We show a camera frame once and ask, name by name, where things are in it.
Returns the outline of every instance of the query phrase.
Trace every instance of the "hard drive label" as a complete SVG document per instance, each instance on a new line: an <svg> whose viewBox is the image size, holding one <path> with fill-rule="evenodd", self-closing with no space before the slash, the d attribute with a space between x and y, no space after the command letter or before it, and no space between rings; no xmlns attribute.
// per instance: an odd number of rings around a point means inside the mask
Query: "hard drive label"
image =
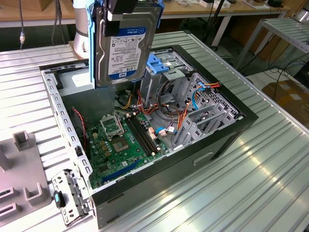
<svg viewBox="0 0 309 232"><path fill-rule="evenodd" d="M111 37L108 75L112 79L131 76L138 68L146 28L122 28Z"/></svg>

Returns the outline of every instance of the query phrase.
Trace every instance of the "box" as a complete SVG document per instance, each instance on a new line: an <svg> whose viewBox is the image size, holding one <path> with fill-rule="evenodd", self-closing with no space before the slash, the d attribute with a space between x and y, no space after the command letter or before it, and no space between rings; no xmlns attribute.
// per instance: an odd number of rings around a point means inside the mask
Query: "box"
<svg viewBox="0 0 309 232"><path fill-rule="evenodd" d="M214 1L214 3L213 3L214 9L217 9L217 8L218 8L219 3L220 3L219 0L215 0L215 1ZM230 4L227 0L225 0L224 3L223 3L223 5L222 5L222 8L221 8L221 9L229 8L230 5L231 5L231 4Z"/></svg>
<svg viewBox="0 0 309 232"><path fill-rule="evenodd" d="M42 12L53 0L21 0L21 8ZM0 0L0 5L19 7L18 0Z"/></svg>
<svg viewBox="0 0 309 232"><path fill-rule="evenodd" d="M199 4L203 7L212 7L213 1L211 0L199 0Z"/></svg>
<svg viewBox="0 0 309 232"><path fill-rule="evenodd" d="M262 91L273 97L276 83L270 83ZM301 88L292 80L278 82L274 101L292 115L296 120L309 128L309 90Z"/></svg>

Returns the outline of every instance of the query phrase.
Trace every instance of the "aluminum table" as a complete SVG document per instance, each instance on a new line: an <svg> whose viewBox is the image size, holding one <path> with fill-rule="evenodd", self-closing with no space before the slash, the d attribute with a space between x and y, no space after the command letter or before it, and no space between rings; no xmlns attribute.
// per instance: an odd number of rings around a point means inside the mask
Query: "aluminum table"
<svg viewBox="0 0 309 232"><path fill-rule="evenodd" d="M102 228L104 231L303 231L309 224L309 131L236 70L185 32L158 34L153 47L180 44L259 119L217 160ZM68 45L0 53L0 139L34 132L50 191L70 168L38 66L74 60ZM65 228L54 202L0 231L95 231L89 215Z"/></svg>
<svg viewBox="0 0 309 232"><path fill-rule="evenodd" d="M286 42L290 43L295 47L295 49L291 52L289 57L292 57L292 54L299 49L304 53L309 52L309 25L305 25L302 23L297 22L292 18L273 18L273 19L262 19L259 24L256 26L254 32L252 33L250 39L246 43L245 47L243 48L239 59L235 65L235 68L238 69L243 62L246 54L248 53L249 49L251 48L252 44L254 43L255 39L257 38L259 32L262 28L266 28L269 30L269 33L261 42L260 46L257 48L255 54L263 49L266 45L268 40L271 38L273 34L278 35L280 38L284 39Z"/></svg>

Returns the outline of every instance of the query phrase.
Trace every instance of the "blue pcie slot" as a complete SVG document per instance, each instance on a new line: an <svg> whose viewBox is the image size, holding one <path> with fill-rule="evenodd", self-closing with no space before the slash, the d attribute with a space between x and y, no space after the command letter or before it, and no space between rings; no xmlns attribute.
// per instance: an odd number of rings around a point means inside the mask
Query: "blue pcie slot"
<svg viewBox="0 0 309 232"><path fill-rule="evenodd" d="M125 167L125 168L123 168L123 169L121 169L121 170L119 170L119 171L117 171L117 172L115 172L113 174L110 174L110 175L102 178L102 183L104 183L105 181L114 179L115 177L118 177L118 176L122 175L123 173L126 173L128 171L133 170L139 162L140 162L140 159L135 161L133 164L130 164L129 166L127 166L127 167Z"/></svg>

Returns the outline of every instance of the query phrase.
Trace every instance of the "connector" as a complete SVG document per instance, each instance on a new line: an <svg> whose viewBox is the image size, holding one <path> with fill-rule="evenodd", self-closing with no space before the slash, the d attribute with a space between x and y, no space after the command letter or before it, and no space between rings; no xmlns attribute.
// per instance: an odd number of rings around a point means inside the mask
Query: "connector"
<svg viewBox="0 0 309 232"><path fill-rule="evenodd" d="M205 90L204 90L204 92L205 93L211 93L211 86L206 86L206 88L205 88Z"/></svg>
<svg viewBox="0 0 309 232"><path fill-rule="evenodd" d="M21 49L26 40L25 34L22 31L20 32L19 40L20 40L20 49Z"/></svg>

